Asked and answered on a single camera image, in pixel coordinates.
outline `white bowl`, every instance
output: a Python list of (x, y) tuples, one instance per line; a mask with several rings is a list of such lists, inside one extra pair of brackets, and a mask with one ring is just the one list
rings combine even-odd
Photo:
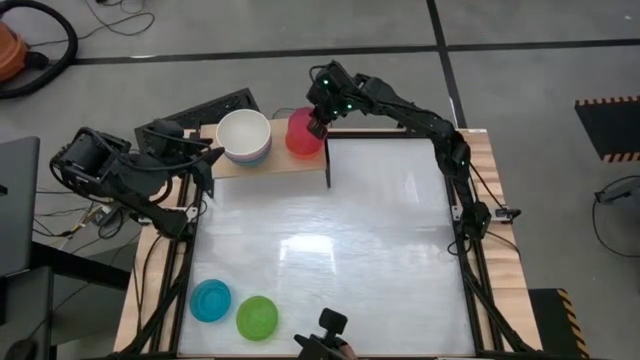
[(265, 157), (271, 145), (271, 125), (261, 113), (242, 109), (227, 114), (216, 129), (216, 139), (234, 162), (248, 163)]

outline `wooden platform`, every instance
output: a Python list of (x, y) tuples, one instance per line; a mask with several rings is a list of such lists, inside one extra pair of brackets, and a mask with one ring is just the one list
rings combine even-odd
[[(269, 121), (273, 142), (271, 144), (271, 152), (262, 164), (256, 167), (240, 166), (223, 156), (213, 165), (213, 177), (223, 179), (239, 176), (325, 170), (327, 168), (327, 158), (324, 151), (320, 151), (313, 159), (308, 160), (301, 160), (291, 155), (285, 144), (287, 121), (287, 119)], [(218, 125), (205, 125), (200, 130), (202, 138), (213, 139), (214, 147), (220, 146), (216, 141), (217, 128)]]

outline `wooden table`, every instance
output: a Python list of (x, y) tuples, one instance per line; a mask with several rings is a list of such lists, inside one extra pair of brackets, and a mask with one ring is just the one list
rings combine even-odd
[[(362, 132), (368, 130), (369, 129), (334, 129), (332, 131)], [(403, 130), (371, 129), (371, 131), (395, 132)], [(500, 185), (498, 170), (491, 150), (489, 135), (486, 130), (461, 130), (461, 132), (471, 147), (471, 158), (476, 169), (480, 172), (480, 175), (491, 189), (491, 192), (500, 202), (504, 203), (502, 186)], [(480, 199), (487, 203), (487, 205), (493, 204), (493, 199), (489, 196), (489, 193), (480, 181), (475, 176), (473, 179), (476, 182), (476, 188), (478, 189)], [(179, 185), (180, 184), (176, 180), (171, 196), (163, 202), (163, 205), (176, 205), (180, 189)], [(187, 203), (191, 203), (195, 197), (194, 188), (195, 186), (189, 187), (190, 191), (188, 192)], [(492, 223), (489, 227), (489, 231), (500, 235), (515, 244), (511, 225)], [(139, 286), (141, 284), (141, 270), (144, 261), (156, 237), (156, 231), (152, 227), (143, 229), (142, 234), (140, 235), (134, 268), (134, 271), (137, 270), (139, 274)], [(522, 336), (526, 343), (533, 348), (541, 349), (540, 337), (538, 335), (538, 329), (533, 315), (533, 310), (531, 308), (524, 273), (522, 271), (518, 254), (511, 247), (502, 243), (502, 241), (493, 238), (493, 236), (489, 234), (487, 234), (482, 244), (496, 306), (500, 309), (511, 326), (520, 334), (520, 336)], [(149, 258), (147, 275), (145, 278), (144, 302), (142, 304), (143, 322), (145, 322), (153, 313), (158, 303), (162, 275), (167, 261), (168, 245), (169, 242), (167, 240), (160, 240)], [(176, 264), (174, 266), (174, 276), (177, 274), (177, 271), (182, 264), (183, 253), (184, 245), (181, 244), (175, 259)], [(470, 256), (470, 261), (472, 265), (475, 263), (475, 259), (473, 259), (472, 256)], [(134, 338), (136, 333), (138, 311), (136, 307), (136, 295), (134, 289), (134, 281), (131, 280), (129, 282), (129, 289), (127, 291), (122, 317), (120, 319), (120, 326), (118, 328), (114, 351), (119, 351), (126, 347)], [(488, 317), (482, 308), (482, 305), (478, 302), (477, 304), (484, 348), (491, 350), (492, 341)], [(175, 304), (171, 306), (165, 316), (159, 347), (160, 351), (169, 350), (169, 338), (171, 336), (171, 329), (173, 326), (174, 312)]]

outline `black keyboard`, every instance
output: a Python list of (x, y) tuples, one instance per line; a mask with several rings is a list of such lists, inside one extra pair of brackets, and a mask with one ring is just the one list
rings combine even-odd
[[(228, 113), (240, 109), (260, 111), (249, 88), (238, 90), (204, 104), (169, 115), (162, 120), (175, 121), (183, 129), (199, 129), (202, 125), (217, 124)], [(142, 125), (134, 130), (138, 145), (143, 148), (146, 140), (142, 129), (148, 125)]]

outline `vacuum cleaner hose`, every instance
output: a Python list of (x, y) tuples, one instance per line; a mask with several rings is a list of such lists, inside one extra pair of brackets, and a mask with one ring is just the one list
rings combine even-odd
[(6, 91), (0, 91), (0, 99), (10, 99), (25, 96), (40, 90), (43, 86), (47, 85), (49, 82), (51, 82), (51, 80), (56, 78), (67, 67), (69, 67), (69, 65), (71, 65), (71, 63), (75, 60), (76, 54), (78, 53), (78, 35), (76, 34), (76, 31), (73, 29), (69, 21), (67, 21), (67, 19), (65, 19), (62, 15), (60, 15), (59, 12), (53, 10), (47, 5), (33, 0), (6, 0), (0, 2), (0, 18), (7, 11), (18, 7), (36, 9), (54, 18), (67, 33), (69, 46), (67, 47), (67, 51), (60, 58), (60, 60), (53, 64), (41, 76), (21, 87)]

